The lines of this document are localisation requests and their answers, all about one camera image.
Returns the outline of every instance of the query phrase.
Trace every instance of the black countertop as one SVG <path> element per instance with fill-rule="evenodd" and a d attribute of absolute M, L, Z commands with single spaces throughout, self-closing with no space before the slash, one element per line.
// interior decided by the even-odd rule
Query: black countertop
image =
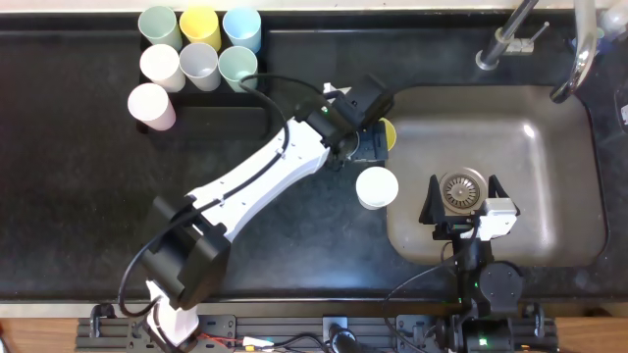
<path fill-rule="evenodd" d="M 522 28 L 552 25 L 530 57 L 494 72 L 474 63 L 506 14 L 264 14 L 269 72 L 322 86 L 372 73 L 390 85 L 561 82 L 572 65 L 563 38 L 571 13 L 537 13 Z M 263 140 L 157 148 L 126 107 L 139 77 L 136 15 L 6 16 L 0 25 L 0 299 L 113 301 L 159 193 L 185 194 L 226 173 Z M 597 58 L 579 95 L 590 109 L 608 242 L 579 268 L 525 268 L 524 296 L 628 297 L 628 48 Z M 272 96 L 289 108 L 290 91 Z M 386 210 L 367 211 L 353 185 L 369 165 L 324 169 L 262 210 L 234 242 L 217 298 L 380 298 L 428 267 L 402 259 L 386 235 Z M 130 296 L 145 298 L 138 271 Z M 456 298 L 447 272 L 405 294 Z"/>

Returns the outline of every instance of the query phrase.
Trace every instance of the wooden table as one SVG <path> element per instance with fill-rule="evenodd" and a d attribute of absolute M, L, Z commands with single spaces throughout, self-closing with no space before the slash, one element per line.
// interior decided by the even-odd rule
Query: wooden table
<path fill-rule="evenodd" d="M 11 353 L 74 352 L 76 319 L 0 320 Z M 628 352 L 628 319 L 557 319 L 562 353 Z"/>

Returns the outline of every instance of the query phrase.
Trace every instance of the drain strainer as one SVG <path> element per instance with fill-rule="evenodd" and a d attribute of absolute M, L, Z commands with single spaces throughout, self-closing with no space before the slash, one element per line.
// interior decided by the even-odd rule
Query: drain strainer
<path fill-rule="evenodd" d="M 482 176 L 469 168 L 447 173 L 441 179 L 441 195 L 445 205 L 453 212 L 469 214 L 487 193 Z"/>

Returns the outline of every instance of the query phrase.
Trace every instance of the white wall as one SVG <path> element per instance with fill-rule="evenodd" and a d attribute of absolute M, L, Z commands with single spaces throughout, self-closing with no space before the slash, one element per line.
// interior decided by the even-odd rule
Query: white wall
<path fill-rule="evenodd" d="M 615 1 L 596 0 L 596 5 L 607 8 Z M 0 12 L 132 12 L 153 5 L 180 10 L 201 2 L 216 10 L 234 6 L 252 6 L 260 10 L 445 10 L 512 9 L 520 0 L 0 0 Z M 536 8 L 573 8 L 573 0 L 541 0 Z"/>

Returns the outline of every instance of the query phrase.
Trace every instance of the sink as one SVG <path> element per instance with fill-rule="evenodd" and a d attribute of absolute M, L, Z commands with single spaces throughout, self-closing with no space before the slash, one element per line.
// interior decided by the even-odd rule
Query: sink
<path fill-rule="evenodd" d="M 449 215 L 468 214 L 497 176 L 521 215 L 492 240 L 497 260 L 579 266 L 602 251 L 606 229 L 587 110 L 575 97 L 550 101 L 551 87 L 415 87 L 388 113 L 397 141 L 387 168 L 399 193 L 388 207 L 389 239 L 409 261 L 436 264 L 442 241 L 418 222 L 431 175 Z M 450 255 L 450 246 L 446 255 Z"/>

